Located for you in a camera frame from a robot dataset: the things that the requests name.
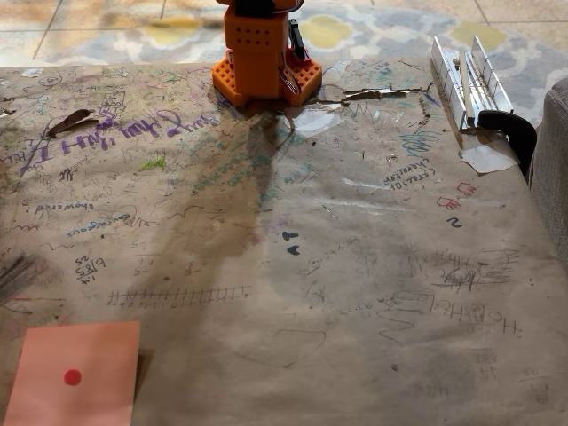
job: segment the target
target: purple writing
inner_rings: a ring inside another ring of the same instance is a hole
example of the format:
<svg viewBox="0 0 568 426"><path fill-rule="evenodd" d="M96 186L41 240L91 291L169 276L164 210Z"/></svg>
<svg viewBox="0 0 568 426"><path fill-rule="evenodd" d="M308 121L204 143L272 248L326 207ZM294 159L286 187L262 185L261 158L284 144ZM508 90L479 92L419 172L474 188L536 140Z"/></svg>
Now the purple writing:
<svg viewBox="0 0 568 426"><path fill-rule="evenodd" d="M35 213L37 214L38 211L42 211L42 210L67 210L67 209L87 209L87 206L89 206L89 209L92 210L92 204L81 204L81 203L76 203L76 204L53 204L52 206L50 205L43 205L43 206L37 206L35 208Z"/></svg>

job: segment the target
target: scribbled drawing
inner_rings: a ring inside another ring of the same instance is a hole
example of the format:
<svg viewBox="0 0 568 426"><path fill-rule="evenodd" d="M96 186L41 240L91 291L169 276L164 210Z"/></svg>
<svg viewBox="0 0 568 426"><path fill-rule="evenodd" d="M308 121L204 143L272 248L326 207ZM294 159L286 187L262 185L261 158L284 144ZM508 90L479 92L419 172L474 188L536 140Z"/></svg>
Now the scribbled drawing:
<svg viewBox="0 0 568 426"><path fill-rule="evenodd" d="M396 326L395 328L392 328L392 326L391 326L391 328L389 328L389 329L380 331L379 335L381 335L382 337L384 337L386 339L392 340L398 346L402 346L401 342L399 342L394 337L387 335L387 333L401 332L401 331L409 330L409 329L414 328L416 326L412 322L402 321L400 319L392 319L392 318L388 318L388 317L385 317L384 315L382 315L382 313L386 313L386 312L378 312L376 314L376 316L379 317L379 318L382 318L384 320L394 322L396 324L401 324L401 326Z"/></svg>
<svg viewBox="0 0 568 426"><path fill-rule="evenodd" d="M326 339L324 331L280 329L233 353L257 364L287 369L317 352Z"/></svg>
<svg viewBox="0 0 568 426"><path fill-rule="evenodd" d="M460 193L463 193L465 196L469 197L473 195L477 188L472 184L468 184L467 182L461 182L456 188Z"/></svg>
<svg viewBox="0 0 568 426"><path fill-rule="evenodd" d="M38 83L44 87L53 87L57 86L59 83L63 81L63 77L60 75L53 75L49 77L42 78Z"/></svg>
<svg viewBox="0 0 568 426"><path fill-rule="evenodd" d="M69 246L69 247L61 244L61 245L57 246L56 248L53 248L53 246L49 242L45 242L44 244L41 244L39 247L42 247L42 246L50 246L51 251L55 251L55 250L59 249L60 247L64 247L66 249L72 249L75 246L75 244L72 245L72 246Z"/></svg>
<svg viewBox="0 0 568 426"><path fill-rule="evenodd" d="M454 228L461 228L463 226L458 224L459 221L460 219L458 219L457 217L450 217L449 219L446 220L446 222L450 222L450 225L453 226Z"/></svg>
<svg viewBox="0 0 568 426"><path fill-rule="evenodd" d="M454 210L461 206L458 201L443 196L440 196L436 203L439 207L445 207L448 210Z"/></svg>
<svg viewBox="0 0 568 426"><path fill-rule="evenodd" d="M16 304L14 302L9 302L8 304L0 305L0 308L4 308L12 313L25 313L26 315L31 315L33 313L22 304Z"/></svg>
<svg viewBox="0 0 568 426"><path fill-rule="evenodd" d="M69 167L67 167L65 170L59 173L59 175L61 176L59 182L61 182L62 180L66 180L67 182L73 180L73 172Z"/></svg>
<svg viewBox="0 0 568 426"><path fill-rule="evenodd" d="M12 229L20 229L21 231L30 232L32 229L37 232L39 225L16 225Z"/></svg>
<svg viewBox="0 0 568 426"><path fill-rule="evenodd" d="M185 214L187 213L187 211L189 209L203 209L203 207L201 206L189 206L184 210L184 213L176 213L175 215L173 215L172 217L168 217L168 219L173 219L175 216L181 216L183 219L185 219Z"/></svg>
<svg viewBox="0 0 568 426"><path fill-rule="evenodd" d="M427 142L438 142L440 134L435 131L417 130L408 135L400 135L402 147L410 157L422 157L420 153L429 152L431 145Z"/></svg>
<svg viewBox="0 0 568 426"><path fill-rule="evenodd" d="M550 400L550 388L546 383L531 383L531 391L539 404L547 404Z"/></svg>
<svg viewBox="0 0 568 426"><path fill-rule="evenodd" d="M125 306L139 308L177 309L193 305L212 304L213 302L230 302L239 298L249 297L252 286L209 288L202 290L160 290L154 289L127 290L126 292L112 291L108 296L106 306Z"/></svg>

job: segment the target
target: black clip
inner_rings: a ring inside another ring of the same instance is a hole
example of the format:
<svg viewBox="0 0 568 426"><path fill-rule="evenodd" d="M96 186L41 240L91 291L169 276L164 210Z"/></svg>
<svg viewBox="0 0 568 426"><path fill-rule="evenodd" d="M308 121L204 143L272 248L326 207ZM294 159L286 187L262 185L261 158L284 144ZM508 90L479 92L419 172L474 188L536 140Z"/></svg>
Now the black clip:
<svg viewBox="0 0 568 426"><path fill-rule="evenodd" d="M500 130L509 137L509 145L515 151L519 167L526 176L531 165L537 135L533 125L518 115L503 111L480 111L477 125L484 129Z"/></svg>
<svg viewBox="0 0 568 426"><path fill-rule="evenodd" d="M298 27L298 22L296 20L290 20L288 24L288 33L290 37L290 42L292 42L292 53L298 60L305 60L305 48L304 41L302 40L302 35L300 34L300 28Z"/></svg>

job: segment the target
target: wire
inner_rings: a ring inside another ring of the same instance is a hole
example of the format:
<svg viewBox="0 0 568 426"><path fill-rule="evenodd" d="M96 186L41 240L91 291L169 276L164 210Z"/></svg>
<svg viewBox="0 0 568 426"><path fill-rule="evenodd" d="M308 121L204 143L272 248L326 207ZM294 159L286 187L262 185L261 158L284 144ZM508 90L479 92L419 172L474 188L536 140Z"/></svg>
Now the wire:
<svg viewBox="0 0 568 426"><path fill-rule="evenodd" d="M282 82L284 82L284 84L286 84L290 89L290 91L295 95L301 93L302 89L298 85L298 82L296 81L292 73L289 71L288 65L286 64L286 60L284 59L284 53L282 53L282 63L283 63L282 67L278 67L278 74L280 75Z"/></svg>

